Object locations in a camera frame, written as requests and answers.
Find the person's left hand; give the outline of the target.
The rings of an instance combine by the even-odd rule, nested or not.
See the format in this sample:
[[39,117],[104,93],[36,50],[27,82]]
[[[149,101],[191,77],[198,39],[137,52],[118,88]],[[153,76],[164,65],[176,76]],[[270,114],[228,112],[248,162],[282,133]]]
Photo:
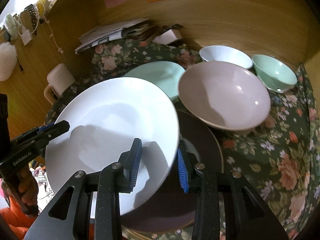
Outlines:
[[1,181],[1,188],[5,194],[12,197],[21,210],[27,211],[28,207],[37,206],[37,195],[39,188],[35,178],[33,177],[29,166],[25,166],[18,173],[19,178],[18,189],[14,187],[5,179]]

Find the orange sleeve forearm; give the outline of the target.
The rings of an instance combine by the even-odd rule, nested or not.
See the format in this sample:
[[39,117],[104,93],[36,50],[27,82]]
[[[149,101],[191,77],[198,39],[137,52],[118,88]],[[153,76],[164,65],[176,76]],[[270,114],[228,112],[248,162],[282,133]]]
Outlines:
[[9,197],[10,206],[1,208],[1,216],[19,239],[24,239],[27,231],[37,217],[27,216],[16,203],[13,197]]

